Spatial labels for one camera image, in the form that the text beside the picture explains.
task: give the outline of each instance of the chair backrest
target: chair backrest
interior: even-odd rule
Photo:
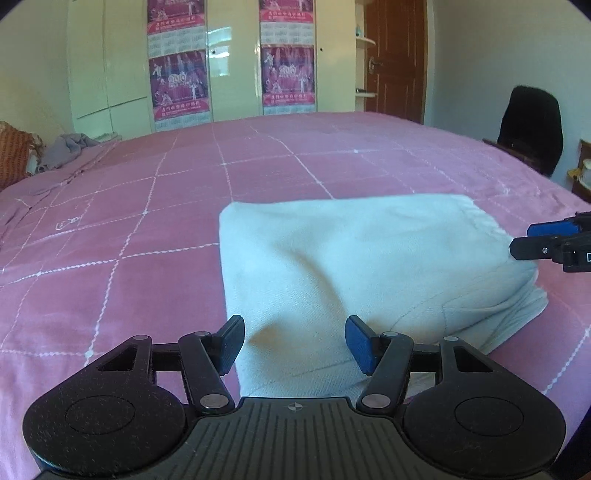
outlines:
[[[536,158],[541,173],[552,175],[564,148],[558,100],[538,88],[515,87],[497,142]]]

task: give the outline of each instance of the wall shelf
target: wall shelf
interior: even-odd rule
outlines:
[[[375,45],[375,42],[370,38],[355,37],[355,40],[357,41],[357,48],[368,48]]]

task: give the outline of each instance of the bed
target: bed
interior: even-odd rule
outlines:
[[[130,336],[226,320],[218,215],[231,201],[466,194],[513,236],[589,210],[483,143],[374,113],[258,117],[87,148],[0,193],[0,478],[37,473],[27,407]],[[549,305],[491,357],[551,398],[567,437],[591,404],[591,275],[539,265]],[[179,389],[178,378],[162,385]],[[239,395],[234,372],[225,378]]]

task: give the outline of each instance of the white wardrobe door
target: white wardrobe door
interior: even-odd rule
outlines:
[[[105,75],[109,106],[150,94],[145,0],[105,0]]]
[[[207,1],[213,120],[262,115],[258,0]]]
[[[102,0],[69,3],[68,71],[74,119],[109,106],[103,55],[104,5]]]
[[[355,0],[316,0],[319,112],[355,110]]]

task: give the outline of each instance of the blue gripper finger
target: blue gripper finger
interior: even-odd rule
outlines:
[[[580,227],[570,220],[561,220],[559,222],[534,223],[527,229],[527,236],[570,236],[576,235],[580,231]]]
[[[365,375],[375,372],[380,360],[379,336],[356,315],[345,322],[345,342]]]

